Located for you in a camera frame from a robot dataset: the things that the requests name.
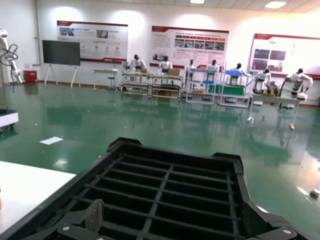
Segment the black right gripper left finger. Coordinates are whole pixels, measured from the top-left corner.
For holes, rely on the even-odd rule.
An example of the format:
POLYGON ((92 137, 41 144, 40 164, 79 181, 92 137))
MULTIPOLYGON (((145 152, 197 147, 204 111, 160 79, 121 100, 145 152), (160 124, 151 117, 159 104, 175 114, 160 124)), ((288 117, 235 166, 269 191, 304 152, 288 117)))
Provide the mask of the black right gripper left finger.
POLYGON ((103 224, 104 202, 96 199, 86 209, 67 213, 54 226, 27 240, 96 240, 103 224))

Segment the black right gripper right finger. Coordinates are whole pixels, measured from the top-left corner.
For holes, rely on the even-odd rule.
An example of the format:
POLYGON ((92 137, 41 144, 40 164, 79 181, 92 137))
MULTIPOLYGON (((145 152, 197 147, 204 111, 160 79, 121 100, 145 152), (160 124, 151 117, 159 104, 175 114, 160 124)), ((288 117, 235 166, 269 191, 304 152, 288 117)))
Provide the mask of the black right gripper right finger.
POLYGON ((243 202, 243 225, 251 240, 308 240, 309 235, 284 217, 260 210, 252 201, 243 202))

